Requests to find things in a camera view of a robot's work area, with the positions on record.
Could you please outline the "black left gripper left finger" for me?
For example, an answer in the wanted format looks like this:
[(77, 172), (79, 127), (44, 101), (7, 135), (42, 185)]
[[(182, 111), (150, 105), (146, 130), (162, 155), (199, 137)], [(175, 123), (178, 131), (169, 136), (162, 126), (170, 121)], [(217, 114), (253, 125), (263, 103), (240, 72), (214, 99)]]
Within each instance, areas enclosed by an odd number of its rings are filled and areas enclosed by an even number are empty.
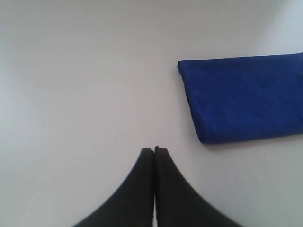
[(143, 148), (118, 189), (76, 227), (152, 227), (154, 152)]

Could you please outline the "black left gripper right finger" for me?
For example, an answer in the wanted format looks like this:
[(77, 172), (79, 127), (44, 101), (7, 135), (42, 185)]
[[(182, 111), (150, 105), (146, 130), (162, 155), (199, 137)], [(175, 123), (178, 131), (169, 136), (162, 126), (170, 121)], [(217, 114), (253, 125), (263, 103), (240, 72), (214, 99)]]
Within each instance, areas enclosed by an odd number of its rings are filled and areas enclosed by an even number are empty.
[(155, 147), (156, 219), (159, 227), (238, 227), (186, 181), (166, 148)]

